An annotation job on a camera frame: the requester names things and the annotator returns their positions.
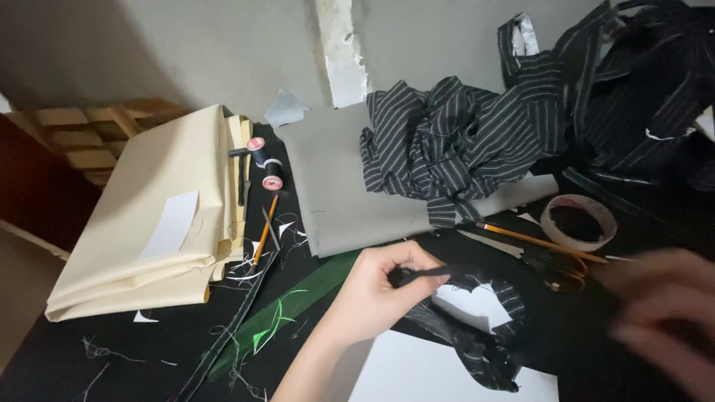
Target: pencil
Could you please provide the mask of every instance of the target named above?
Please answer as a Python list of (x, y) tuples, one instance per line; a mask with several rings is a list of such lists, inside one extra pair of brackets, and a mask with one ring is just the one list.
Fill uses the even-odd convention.
[[(275, 205), (278, 203), (278, 195), (273, 197), (273, 204), (270, 206), (270, 212), (268, 213), (268, 221), (273, 219), (273, 213), (275, 212)], [(266, 222), (265, 227), (263, 227), (263, 234), (261, 235), (261, 241), (258, 243), (258, 248), (256, 249), (256, 256), (253, 257), (253, 264), (251, 265), (251, 270), (248, 272), (249, 275), (253, 274), (256, 267), (258, 266), (258, 260), (261, 258), (261, 253), (263, 253), (263, 246), (266, 244), (266, 238), (268, 238), (269, 222)]]
[(527, 242), (532, 242), (534, 244), (542, 245), (542, 246), (548, 247), (552, 250), (559, 251), (560, 253), (570, 254), (570, 255), (573, 255), (573, 256), (576, 256), (579, 258), (583, 258), (584, 260), (594, 261), (595, 263), (608, 264), (608, 261), (604, 260), (601, 257), (596, 257), (595, 255), (584, 253), (583, 251), (572, 250), (568, 247), (558, 245), (558, 244), (555, 244), (552, 242), (545, 242), (543, 240), (535, 239), (531, 236), (522, 235), (521, 233), (517, 233), (517, 232), (512, 232), (511, 230), (501, 229), (496, 226), (487, 225), (485, 223), (479, 223), (479, 222), (477, 223), (477, 227), (481, 227), (482, 229), (490, 230), (492, 232), (501, 233), (502, 235), (515, 237), (517, 239), (525, 240)]

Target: black table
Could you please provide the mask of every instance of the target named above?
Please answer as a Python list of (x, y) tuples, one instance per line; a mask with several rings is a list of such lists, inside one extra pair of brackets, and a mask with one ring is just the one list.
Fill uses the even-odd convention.
[[(255, 135), (265, 137), (270, 153), (282, 161), (287, 155), (270, 126), (255, 126)], [(252, 177), (262, 171), (251, 167)], [(287, 180), (275, 216), (304, 232), (298, 200), (290, 180), (290, 165), (284, 164)], [(561, 193), (585, 193), (580, 187), (558, 178)], [(250, 193), (246, 244), (260, 238), (265, 223), (260, 207), (268, 208), (272, 195), (255, 185)], [(546, 201), (522, 208), (540, 216)], [(620, 223), (616, 238), (603, 251), (627, 255), (641, 250), (673, 245), (662, 230), (648, 227), (636, 218), (614, 211)], [(543, 237), (533, 223), (513, 212), (490, 217), (489, 221), (527, 234)], [(487, 236), (528, 249), (534, 247), (489, 233)], [(511, 350), (525, 366), (556, 374), (562, 401), (656, 401), (683, 400), (683, 393), (656, 369), (610, 340), (605, 329), (618, 309), (618, 301), (595, 281), (582, 293), (553, 293), (529, 270), (509, 255), (474, 242), (454, 230), (440, 230), (416, 237), (437, 258), (446, 262), (471, 263), (495, 278), (511, 281), (525, 300), (528, 322)], [(248, 317), (307, 277), (327, 259), (310, 256), (307, 243), (286, 232), (282, 237), (282, 263), (277, 261), (267, 274)], [(271, 242), (267, 250), (272, 250)], [(243, 266), (235, 272), (241, 276)], [(133, 323), (135, 312), (49, 323), (40, 316), (0, 378), (0, 401), (168, 401), (175, 396), (197, 367), (202, 354), (214, 343), (216, 326), (227, 325), (247, 291), (237, 290), (235, 281), (212, 286), (205, 305), (186, 305), (143, 310), (158, 323)], [(308, 308), (242, 366), (242, 378), (270, 399), (306, 337), (330, 305), (337, 289)], [(438, 341), (406, 320), (393, 329)], [(122, 356), (88, 357), (82, 339)], [(249, 401), (246, 385), (230, 378), (205, 381), (192, 401)], [(91, 385), (88, 393), (83, 394)]]

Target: black thread spool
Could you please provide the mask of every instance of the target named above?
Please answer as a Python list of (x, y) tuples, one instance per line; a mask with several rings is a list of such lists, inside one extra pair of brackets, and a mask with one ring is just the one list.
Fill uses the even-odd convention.
[(263, 149), (265, 140), (261, 137), (252, 138), (246, 148), (251, 151), (253, 160), (256, 161), (256, 166), (266, 171), (263, 177), (263, 188), (268, 191), (277, 191), (283, 187), (283, 179), (281, 178), (281, 169), (283, 164), (277, 159), (273, 159)]

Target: hand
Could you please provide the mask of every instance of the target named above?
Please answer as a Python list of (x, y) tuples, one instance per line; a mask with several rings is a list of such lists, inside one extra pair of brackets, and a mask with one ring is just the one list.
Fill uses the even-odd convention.
[(715, 401), (715, 363), (662, 329), (665, 320), (687, 320), (713, 344), (715, 264), (685, 250), (668, 250), (614, 264), (596, 277), (626, 302), (613, 337), (663, 369), (695, 399)]
[(442, 263), (415, 241), (363, 250), (315, 331), (343, 347), (374, 338), (449, 279), (449, 275), (421, 277), (395, 289), (388, 273), (398, 265), (427, 270)]

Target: masking tape roll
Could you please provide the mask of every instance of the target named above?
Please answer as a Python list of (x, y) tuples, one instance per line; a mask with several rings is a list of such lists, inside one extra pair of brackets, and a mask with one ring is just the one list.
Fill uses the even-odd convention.
[[(561, 232), (551, 218), (551, 209), (559, 206), (572, 207), (585, 211), (596, 219), (603, 230), (603, 235), (596, 242), (586, 242), (574, 239), (566, 233)], [(553, 200), (546, 205), (546, 209), (544, 209), (541, 214), (541, 228), (553, 242), (573, 250), (588, 252), (598, 250), (611, 241), (613, 236), (616, 235), (618, 223), (611, 211), (600, 202), (584, 197), (583, 195), (566, 194), (554, 197)]]

